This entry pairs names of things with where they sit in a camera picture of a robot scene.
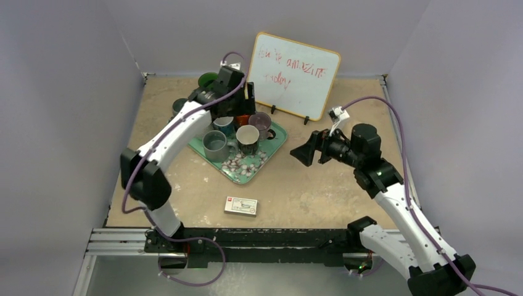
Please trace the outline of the orange mug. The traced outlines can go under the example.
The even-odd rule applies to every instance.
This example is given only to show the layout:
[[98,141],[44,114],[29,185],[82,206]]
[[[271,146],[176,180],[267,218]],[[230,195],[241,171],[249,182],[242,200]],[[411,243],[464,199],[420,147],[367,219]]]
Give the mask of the orange mug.
[[236,126],[239,128],[249,124],[250,115],[239,115],[235,117]]

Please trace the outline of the lilac mug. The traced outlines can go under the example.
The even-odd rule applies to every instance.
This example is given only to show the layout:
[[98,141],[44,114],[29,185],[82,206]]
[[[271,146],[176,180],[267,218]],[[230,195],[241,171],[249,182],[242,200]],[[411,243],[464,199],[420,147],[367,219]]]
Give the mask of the lilac mug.
[[257,112],[249,117],[248,123],[259,131],[260,141],[272,140],[276,137],[276,132],[271,129],[271,117],[264,112]]

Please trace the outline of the black mug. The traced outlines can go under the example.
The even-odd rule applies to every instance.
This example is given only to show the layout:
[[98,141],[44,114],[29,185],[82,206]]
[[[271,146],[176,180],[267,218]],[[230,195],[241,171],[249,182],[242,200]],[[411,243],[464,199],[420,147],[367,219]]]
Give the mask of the black mug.
[[255,155],[259,147],[259,130],[253,125],[244,125],[236,131],[236,141],[243,155]]

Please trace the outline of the floral mug green inside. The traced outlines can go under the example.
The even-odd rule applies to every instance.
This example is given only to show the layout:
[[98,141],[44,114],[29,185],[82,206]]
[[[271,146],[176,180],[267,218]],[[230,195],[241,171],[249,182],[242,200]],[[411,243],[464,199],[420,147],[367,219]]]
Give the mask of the floral mug green inside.
[[214,89],[214,81],[218,78],[216,72],[207,72],[202,74],[198,79],[198,86],[202,89]]

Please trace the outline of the grey ribbed mug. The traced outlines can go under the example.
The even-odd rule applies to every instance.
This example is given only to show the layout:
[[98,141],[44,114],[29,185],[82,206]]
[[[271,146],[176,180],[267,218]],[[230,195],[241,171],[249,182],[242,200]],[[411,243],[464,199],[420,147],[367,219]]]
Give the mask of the grey ribbed mug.
[[227,136],[218,130],[207,132],[202,138],[205,158],[211,162],[222,163],[229,158],[233,151],[238,152],[238,145],[229,141]]

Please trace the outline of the blue grey mug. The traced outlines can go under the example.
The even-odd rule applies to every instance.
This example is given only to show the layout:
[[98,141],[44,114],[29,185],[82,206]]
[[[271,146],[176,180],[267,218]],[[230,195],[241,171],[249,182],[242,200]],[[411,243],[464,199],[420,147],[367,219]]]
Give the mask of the blue grey mug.
[[172,103],[171,112],[172,118],[176,117],[177,114],[183,109],[184,104],[187,102],[187,98],[179,98]]

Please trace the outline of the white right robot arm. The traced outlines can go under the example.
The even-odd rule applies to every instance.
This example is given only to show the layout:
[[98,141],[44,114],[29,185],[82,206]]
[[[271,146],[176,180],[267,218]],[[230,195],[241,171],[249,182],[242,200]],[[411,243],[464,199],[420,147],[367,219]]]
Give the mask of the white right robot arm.
[[412,295],[456,295],[467,289],[476,264],[470,255],[459,255],[429,223],[405,192],[404,179],[382,157],[381,137],[370,124],[360,123],[347,138],[341,130],[314,131],[309,140],[290,151],[305,166],[337,160],[353,168],[356,183],[393,220],[404,238],[387,234],[365,217],[348,225],[347,245],[355,251],[373,251],[407,281]]

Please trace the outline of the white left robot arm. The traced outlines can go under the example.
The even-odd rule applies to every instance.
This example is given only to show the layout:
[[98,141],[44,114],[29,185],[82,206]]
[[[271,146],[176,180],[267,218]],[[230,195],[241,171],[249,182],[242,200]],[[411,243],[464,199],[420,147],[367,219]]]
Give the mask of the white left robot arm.
[[177,252],[184,244],[183,224],[168,200],[172,187],[166,171],[175,157],[212,121],[221,117],[252,115],[255,112],[253,83],[244,72],[224,65],[216,79],[198,87],[187,97],[182,109],[151,140],[140,148],[126,148],[120,156],[123,198],[140,203],[153,227],[162,233],[160,245]]

